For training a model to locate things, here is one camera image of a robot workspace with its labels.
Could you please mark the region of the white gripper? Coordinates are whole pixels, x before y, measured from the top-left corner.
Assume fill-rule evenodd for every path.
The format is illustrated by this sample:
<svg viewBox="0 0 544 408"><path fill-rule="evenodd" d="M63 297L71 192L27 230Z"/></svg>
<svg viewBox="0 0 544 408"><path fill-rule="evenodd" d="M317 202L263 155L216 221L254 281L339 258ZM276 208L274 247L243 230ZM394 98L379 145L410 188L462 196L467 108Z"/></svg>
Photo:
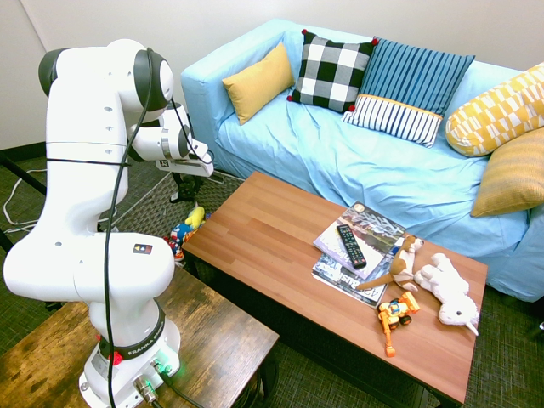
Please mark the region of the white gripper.
<svg viewBox="0 0 544 408"><path fill-rule="evenodd" d="M213 159L208 153L207 145L193 138L182 139L178 142L161 141L163 158L156 160L156 167L162 171L176 173L178 187L187 186L184 174L193 175L193 188L201 187L201 177L210 177L213 173Z"/></svg>

